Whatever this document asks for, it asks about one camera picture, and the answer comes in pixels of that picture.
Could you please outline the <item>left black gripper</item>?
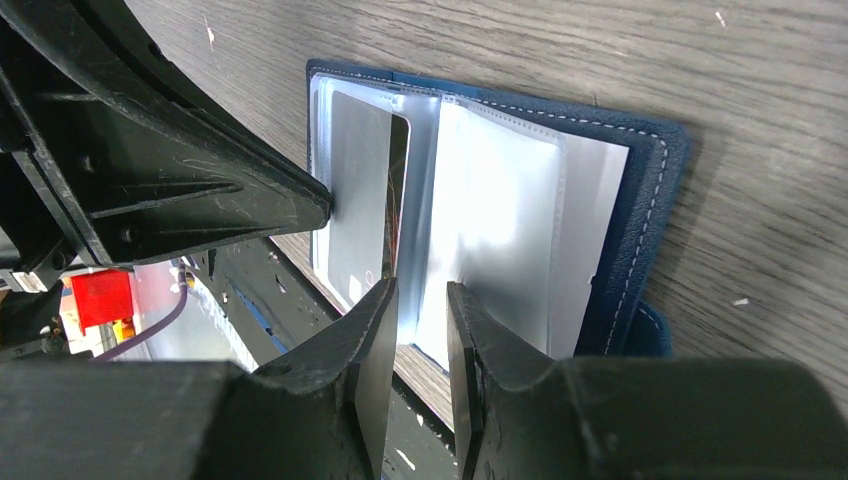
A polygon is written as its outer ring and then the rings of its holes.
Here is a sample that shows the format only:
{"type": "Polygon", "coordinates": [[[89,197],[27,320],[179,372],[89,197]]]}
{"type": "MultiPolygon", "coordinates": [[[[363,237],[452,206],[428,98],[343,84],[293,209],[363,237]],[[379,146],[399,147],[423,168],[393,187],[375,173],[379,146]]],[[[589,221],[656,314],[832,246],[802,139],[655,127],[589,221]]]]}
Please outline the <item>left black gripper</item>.
{"type": "Polygon", "coordinates": [[[1,5],[1,277],[49,290],[317,229],[328,190],[223,112],[122,1],[1,5]]]}

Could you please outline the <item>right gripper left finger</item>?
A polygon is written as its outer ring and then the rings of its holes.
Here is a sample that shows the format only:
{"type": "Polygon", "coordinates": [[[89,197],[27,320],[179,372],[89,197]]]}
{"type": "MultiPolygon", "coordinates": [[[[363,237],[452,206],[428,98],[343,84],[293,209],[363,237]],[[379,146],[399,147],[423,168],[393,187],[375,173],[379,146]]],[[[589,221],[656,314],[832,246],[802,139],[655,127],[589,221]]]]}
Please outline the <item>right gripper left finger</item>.
{"type": "Polygon", "coordinates": [[[259,477],[378,479],[397,336],[397,281],[254,373],[274,388],[261,417],[259,477]]]}

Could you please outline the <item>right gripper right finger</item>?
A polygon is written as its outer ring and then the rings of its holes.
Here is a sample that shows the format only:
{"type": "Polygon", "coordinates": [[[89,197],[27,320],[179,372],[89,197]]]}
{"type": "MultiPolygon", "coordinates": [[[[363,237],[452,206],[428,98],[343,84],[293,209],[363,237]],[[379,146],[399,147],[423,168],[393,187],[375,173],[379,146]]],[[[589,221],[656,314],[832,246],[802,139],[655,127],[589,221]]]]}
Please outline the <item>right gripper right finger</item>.
{"type": "Polygon", "coordinates": [[[449,283],[446,298],[460,477],[569,478],[563,373],[495,320],[465,285],[449,283]]]}

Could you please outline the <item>blue leather card holder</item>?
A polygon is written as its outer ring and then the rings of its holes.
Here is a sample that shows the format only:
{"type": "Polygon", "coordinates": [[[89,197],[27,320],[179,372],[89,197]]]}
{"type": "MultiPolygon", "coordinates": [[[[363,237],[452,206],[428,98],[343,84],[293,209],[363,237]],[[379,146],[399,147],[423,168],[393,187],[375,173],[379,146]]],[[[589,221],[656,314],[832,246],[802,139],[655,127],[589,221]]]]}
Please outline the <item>blue leather card holder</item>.
{"type": "MultiPolygon", "coordinates": [[[[550,357],[671,354],[643,292],[690,153],[680,123],[326,59],[308,61],[306,87],[307,168],[329,191],[333,92],[409,123],[386,275],[398,282],[399,343],[448,366],[457,282],[550,357]]],[[[309,262],[349,310],[326,276],[331,196],[309,262]]]]}

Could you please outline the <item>grey credit card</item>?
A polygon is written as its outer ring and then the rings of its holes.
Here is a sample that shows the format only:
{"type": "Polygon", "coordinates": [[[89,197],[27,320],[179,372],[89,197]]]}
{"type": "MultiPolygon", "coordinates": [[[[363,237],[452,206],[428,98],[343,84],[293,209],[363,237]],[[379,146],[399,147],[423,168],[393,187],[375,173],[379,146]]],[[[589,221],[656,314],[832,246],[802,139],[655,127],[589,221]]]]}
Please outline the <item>grey credit card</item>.
{"type": "Polygon", "coordinates": [[[330,100],[326,276],[350,308],[393,272],[409,123],[341,91],[330,100]]]}

